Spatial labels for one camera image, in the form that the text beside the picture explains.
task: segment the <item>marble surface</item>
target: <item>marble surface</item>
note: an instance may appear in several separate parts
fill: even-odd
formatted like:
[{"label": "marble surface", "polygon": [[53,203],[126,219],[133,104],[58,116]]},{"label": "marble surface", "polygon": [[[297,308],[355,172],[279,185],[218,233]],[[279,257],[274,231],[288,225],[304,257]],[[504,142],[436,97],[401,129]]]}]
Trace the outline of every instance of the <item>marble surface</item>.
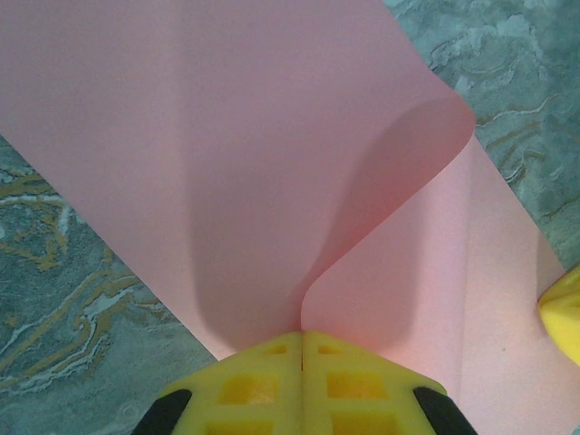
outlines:
[{"label": "marble surface", "polygon": [[[472,106],[564,265],[578,262],[580,2],[385,3]],[[129,434],[163,386],[213,361],[3,139],[0,253],[0,435]]]}]

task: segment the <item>table surface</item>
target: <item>table surface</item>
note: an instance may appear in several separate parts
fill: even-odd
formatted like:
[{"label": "table surface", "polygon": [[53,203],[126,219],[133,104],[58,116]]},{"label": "table surface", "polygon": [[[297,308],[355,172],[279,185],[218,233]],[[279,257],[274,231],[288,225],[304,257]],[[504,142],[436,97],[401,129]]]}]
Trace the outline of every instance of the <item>table surface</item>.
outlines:
[{"label": "table surface", "polygon": [[[580,2],[385,3],[578,262]],[[161,388],[214,361],[1,136],[0,253],[0,435],[129,434]]]}]

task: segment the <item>paper sheet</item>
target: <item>paper sheet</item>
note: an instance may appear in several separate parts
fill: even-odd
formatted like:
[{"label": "paper sheet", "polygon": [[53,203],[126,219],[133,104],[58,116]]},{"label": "paper sheet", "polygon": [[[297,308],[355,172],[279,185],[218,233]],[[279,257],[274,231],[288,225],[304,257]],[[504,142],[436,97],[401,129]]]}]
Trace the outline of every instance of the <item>paper sheet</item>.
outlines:
[{"label": "paper sheet", "polygon": [[0,58],[0,131],[218,358],[302,325],[480,433],[580,421],[562,267],[380,1],[12,2]]}]

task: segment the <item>gray marble countertop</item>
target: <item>gray marble countertop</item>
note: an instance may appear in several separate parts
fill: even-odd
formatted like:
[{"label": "gray marble countertop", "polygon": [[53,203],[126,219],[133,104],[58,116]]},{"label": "gray marble countertop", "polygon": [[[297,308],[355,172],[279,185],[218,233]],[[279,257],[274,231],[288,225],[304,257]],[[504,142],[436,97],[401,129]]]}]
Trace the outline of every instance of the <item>gray marble countertop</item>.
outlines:
[{"label": "gray marble countertop", "polygon": [[[578,262],[580,2],[385,3]],[[160,389],[214,361],[1,137],[0,253],[0,435],[129,434]]]}]

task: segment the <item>yellow plastic object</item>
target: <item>yellow plastic object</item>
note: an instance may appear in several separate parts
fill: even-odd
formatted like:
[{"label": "yellow plastic object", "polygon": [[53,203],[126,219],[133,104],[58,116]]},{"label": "yellow plastic object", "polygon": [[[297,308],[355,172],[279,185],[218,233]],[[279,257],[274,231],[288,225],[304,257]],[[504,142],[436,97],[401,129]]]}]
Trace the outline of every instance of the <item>yellow plastic object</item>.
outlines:
[{"label": "yellow plastic object", "polygon": [[133,435],[477,435],[437,382],[317,332],[170,385]]},{"label": "yellow plastic object", "polygon": [[437,382],[324,333],[303,346],[304,435],[435,433],[413,389]]},{"label": "yellow plastic object", "polygon": [[552,285],[538,305],[550,337],[580,366],[580,265]]}]

